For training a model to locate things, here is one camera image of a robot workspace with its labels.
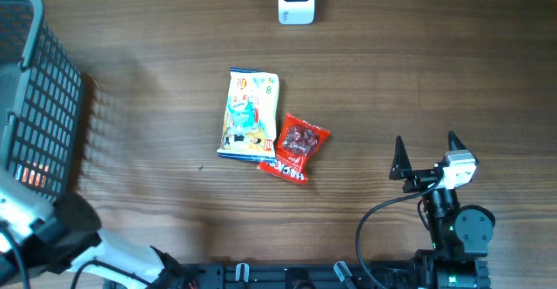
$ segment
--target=red snack package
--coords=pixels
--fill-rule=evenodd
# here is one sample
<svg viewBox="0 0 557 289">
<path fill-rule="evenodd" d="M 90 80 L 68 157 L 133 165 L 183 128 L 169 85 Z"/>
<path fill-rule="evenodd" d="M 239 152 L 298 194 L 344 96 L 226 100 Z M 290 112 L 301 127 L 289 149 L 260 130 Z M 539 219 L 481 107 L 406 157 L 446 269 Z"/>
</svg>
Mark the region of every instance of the red snack package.
<svg viewBox="0 0 557 289">
<path fill-rule="evenodd" d="M 258 168 L 297 184 L 307 184 L 305 164 L 317 152 L 330 131 L 286 114 L 275 150 L 275 163 L 261 162 Z"/>
</svg>

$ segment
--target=gray basket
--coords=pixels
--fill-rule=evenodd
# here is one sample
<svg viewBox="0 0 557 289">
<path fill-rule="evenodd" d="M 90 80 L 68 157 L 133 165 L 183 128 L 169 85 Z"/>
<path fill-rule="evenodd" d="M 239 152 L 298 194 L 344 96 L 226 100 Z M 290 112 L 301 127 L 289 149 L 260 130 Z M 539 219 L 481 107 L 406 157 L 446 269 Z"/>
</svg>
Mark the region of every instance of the gray basket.
<svg viewBox="0 0 557 289">
<path fill-rule="evenodd" d="M 66 188 L 84 85 L 42 0 L 0 0 L 0 166 L 53 202 Z"/>
</svg>

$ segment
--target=wooden surface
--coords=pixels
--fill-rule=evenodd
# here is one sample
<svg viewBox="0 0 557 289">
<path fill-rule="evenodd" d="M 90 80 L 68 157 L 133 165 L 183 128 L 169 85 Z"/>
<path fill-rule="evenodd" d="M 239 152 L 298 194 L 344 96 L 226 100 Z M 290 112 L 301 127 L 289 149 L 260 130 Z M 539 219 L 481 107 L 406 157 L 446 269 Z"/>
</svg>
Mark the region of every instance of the wooden surface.
<svg viewBox="0 0 557 289">
<path fill-rule="evenodd" d="M 78 190 L 104 226 L 182 262 L 354 261 L 361 216 L 402 195 L 396 136 L 426 168 L 455 130 L 480 159 L 460 202 L 497 217 L 493 288 L 554 287 L 556 2 L 318 0 L 315 24 L 287 27 L 277 0 L 44 0 L 91 76 Z M 231 66 L 277 73 L 278 118 L 332 131 L 307 187 L 217 157 Z M 370 218 L 367 259 L 431 247 L 416 202 Z"/>
</svg>

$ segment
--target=snack package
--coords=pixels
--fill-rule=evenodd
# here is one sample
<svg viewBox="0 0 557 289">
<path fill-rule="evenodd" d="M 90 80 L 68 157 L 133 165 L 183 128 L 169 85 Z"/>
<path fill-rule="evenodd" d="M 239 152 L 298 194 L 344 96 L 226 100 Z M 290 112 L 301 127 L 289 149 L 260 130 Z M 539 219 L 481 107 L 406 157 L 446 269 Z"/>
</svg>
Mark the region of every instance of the snack package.
<svg viewBox="0 0 557 289">
<path fill-rule="evenodd" d="M 231 68 L 230 76 L 218 155 L 253 162 L 274 162 L 279 77 L 237 68 Z"/>
<path fill-rule="evenodd" d="M 259 163 L 258 168 L 297 184 L 307 184 L 305 164 L 317 152 L 330 131 L 286 114 L 277 142 L 276 162 Z"/>
</svg>

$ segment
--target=wire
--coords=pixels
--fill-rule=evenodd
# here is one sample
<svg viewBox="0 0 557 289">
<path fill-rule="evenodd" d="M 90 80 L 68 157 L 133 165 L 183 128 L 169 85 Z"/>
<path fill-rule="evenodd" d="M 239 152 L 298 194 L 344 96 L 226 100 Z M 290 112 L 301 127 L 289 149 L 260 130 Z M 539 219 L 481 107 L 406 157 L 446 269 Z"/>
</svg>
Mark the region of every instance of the wire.
<svg viewBox="0 0 557 289">
<path fill-rule="evenodd" d="M 79 269 L 77 269 L 76 274 L 74 275 L 73 280 L 71 281 L 71 289 L 76 289 L 76 287 L 77 287 L 77 281 L 79 280 L 79 276 L 80 276 L 81 273 L 84 271 L 84 268 L 87 267 L 87 266 L 89 266 L 89 265 L 96 265 L 96 266 L 104 267 L 104 268 L 106 268 L 107 270 L 111 270 L 111 271 L 113 271 L 113 272 L 117 272 L 117 273 L 119 273 L 119 274 L 121 274 L 121 275 L 124 275 L 125 277 L 131 278 L 131 279 L 135 279 L 135 280 L 139 281 L 140 283 L 146 285 L 147 287 L 152 287 L 152 286 L 153 286 L 152 283 L 150 283 L 149 281 L 147 281 L 147 280 L 145 280 L 145 279 L 142 279 L 142 278 L 136 276 L 135 274 L 132 274 L 132 273 L 123 271 L 123 270 L 121 270 L 121 269 L 119 269 L 119 268 L 117 268 L 117 267 L 114 267 L 114 266 L 110 265 L 110 264 L 106 264 L 106 263 L 103 263 L 103 262 L 101 262 L 101 261 L 97 261 L 97 260 L 95 260 L 95 259 L 92 259 L 92 260 L 90 260 L 90 261 L 85 262 L 83 265 L 81 265 L 81 267 L 79 267 Z"/>
<path fill-rule="evenodd" d="M 424 218 L 424 215 L 421 214 L 421 203 L 424 202 L 423 199 L 421 199 L 420 201 L 418 201 L 418 215 L 419 215 L 419 219 L 421 219 L 421 223 L 424 224 L 424 227 L 429 231 L 429 225 L 426 222 L 426 219 Z"/>
<path fill-rule="evenodd" d="M 369 276 L 369 278 L 375 283 L 376 286 L 378 286 L 381 289 L 387 289 L 385 286 L 383 286 L 373 275 L 372 272 L 370 272 L 370 270 L 367 268 L 366 266 L 366 262 L 364 262 L 364 259 L 362 258 L 362 252 L 359 246 L 359 236 L 362 232 L 362 227 L 364 226 L 364 223 L 366 222 L 366 220 L 372 216 L 372 214 L 374 214 L 376 211 L 382 209 L 385 206 L 389 206 L 398 202 L 403 202 L 403 201 L 407 201 L 409 199 L 413 199 L 413 198 L 419 198 L 422 197 L 424 195 L 426 195 L 429 192 L 432 192 L 433 190 L 435 190 L 435 188 L 437 188 L 437 186 L 439 185 L 440 181 L 436 182 L 435 185 L 432 185 L 431 187 L 429 187 L 427 190 L 425 190 L 424 192 L 418 192 L 418 193 L 414 193 L 411 194 L 409 196 L 405 196 L 405 197 L 400 197 L 400 198 L 394 198 L 392 200 L 388 200 L 386 202 L 381 203 L 380 205 L 377 205 L 375 207 L 373 207 L 371 210 L 369 210 L 369 212 L 366 213 L 366 215 L 364 215 L 364 217 L 359 221 L 359 225 L 358 225 L 358 229 L 356 230 L 356 254 L 358 255 L 358 261 L 359 264 L 362 266 L 362 268 L 364 269 L 364 272 L 366 272 L 367 276 Z"/>
<path fill-rule="evenodd" d="M 8 231 L 3 224 L 0 224 L 0 232 L 6 237 L 8 243 L 11 245 L 11 250 L 14 252 L 14 256 L 16 257 L 17 267 L 19 268 L 19 272 L 21 273 L 21 279 L 23 281 L 23 288 L 24 289 L 31 289 L 31 284 L 29 282 L 29 273 L 25 264 L 23 263 L 23 256 L 19 251 L 19 246 L 17 242 L 14 240 L 14 237 Z"/>
</svg>

